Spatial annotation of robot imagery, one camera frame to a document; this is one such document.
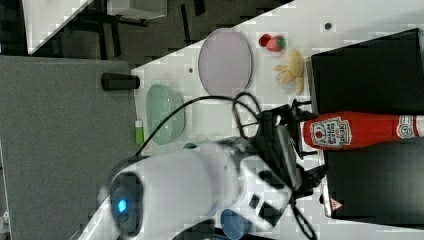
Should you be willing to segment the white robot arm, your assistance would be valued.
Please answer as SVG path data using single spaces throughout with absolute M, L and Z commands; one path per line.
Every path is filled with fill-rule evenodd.
M 251 228 L 271 230 L 322 178 L 296 162 L 300 125 L 315 117 L 283 105 L 259 113 L 251 137 L 129 160 L 72 240 L 177 240 L 212 220 L 232 240 Z

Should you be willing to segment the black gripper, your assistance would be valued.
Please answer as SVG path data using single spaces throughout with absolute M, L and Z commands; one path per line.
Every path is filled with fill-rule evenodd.
M 255 148 L 278 181 L 287 186 L 296 199 L 311 196 L 327 171 L 326 167 L 305 170 L 297 163 L 297 157 L 315 154 L 302 149 L 300 124 L 317 117 L 296 104 L 264 110 L 257 115 Z

